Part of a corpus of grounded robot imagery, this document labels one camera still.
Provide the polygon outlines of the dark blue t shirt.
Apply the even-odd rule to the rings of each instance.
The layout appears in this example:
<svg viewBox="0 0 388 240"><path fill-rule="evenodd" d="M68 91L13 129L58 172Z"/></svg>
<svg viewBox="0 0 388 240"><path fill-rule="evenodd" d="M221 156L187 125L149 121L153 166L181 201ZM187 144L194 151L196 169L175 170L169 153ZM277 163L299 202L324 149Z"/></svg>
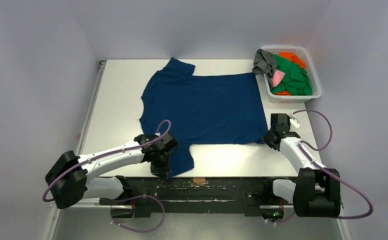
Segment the dark blue t shirt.
<svg viewBox="0 0 388 240"><path fill-rule="evenodd" d="M176 58L150 78L141 100L142 131L158 131L170 121L178 148L170 158L169 177L195 166L191 145L263 143L269 128L253 73L197 76L195 66Z"/></svg>

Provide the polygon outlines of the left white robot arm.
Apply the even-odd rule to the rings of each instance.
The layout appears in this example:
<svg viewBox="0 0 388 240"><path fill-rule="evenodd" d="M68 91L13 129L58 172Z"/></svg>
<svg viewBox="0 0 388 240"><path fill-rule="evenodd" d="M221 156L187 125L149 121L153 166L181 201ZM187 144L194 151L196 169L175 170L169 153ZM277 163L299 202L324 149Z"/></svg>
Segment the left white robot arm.
<svg viewBox="0 0 388 240"><path fill-rule="evenodd" d="M64 152L44 177L47 183L44 202L66 209L85 199L109 199L128 203L131 191L123 176L103 175L129 165L150 164L151 174L166 179L170 173L172 151L179 144L170 134L140 134L133 140L97 153L76 155Z"/></svg>

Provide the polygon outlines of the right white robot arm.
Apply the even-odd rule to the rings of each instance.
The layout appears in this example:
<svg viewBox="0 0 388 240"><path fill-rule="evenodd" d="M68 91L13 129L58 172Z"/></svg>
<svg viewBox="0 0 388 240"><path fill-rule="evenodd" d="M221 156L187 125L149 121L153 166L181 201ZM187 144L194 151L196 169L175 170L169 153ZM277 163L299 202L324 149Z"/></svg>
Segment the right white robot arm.
<svg viewBox="0 0 388 240"><path fill-rule="evenodd" d="M270 204L281 198L292 203L299 217L335 218L341 211L339 172L318 163L307 150L301 150L301 137L291 131L286 113L273 113L270 129L262 137L270 148L284 155L297 173L295 181L274 179L263 189L262 196Z"/></svg>

